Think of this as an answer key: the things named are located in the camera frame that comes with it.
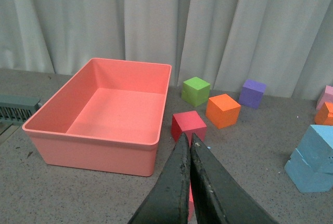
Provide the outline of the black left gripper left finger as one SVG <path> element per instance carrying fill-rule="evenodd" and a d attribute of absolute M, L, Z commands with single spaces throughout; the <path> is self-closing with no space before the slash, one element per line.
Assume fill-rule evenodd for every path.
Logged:
<path fill-rule="evenodd" d="M 190 166 L 189 141 L 182 133 L 156 184 L 129 223 L 188 223 Z"/>

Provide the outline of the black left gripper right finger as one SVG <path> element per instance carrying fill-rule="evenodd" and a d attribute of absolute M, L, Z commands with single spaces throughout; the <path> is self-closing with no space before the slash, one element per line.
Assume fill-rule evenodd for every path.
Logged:
<path fill-rule="evenodd" d="M 192 135 L 190 182 L 198 223 L 277 223 Z"/>

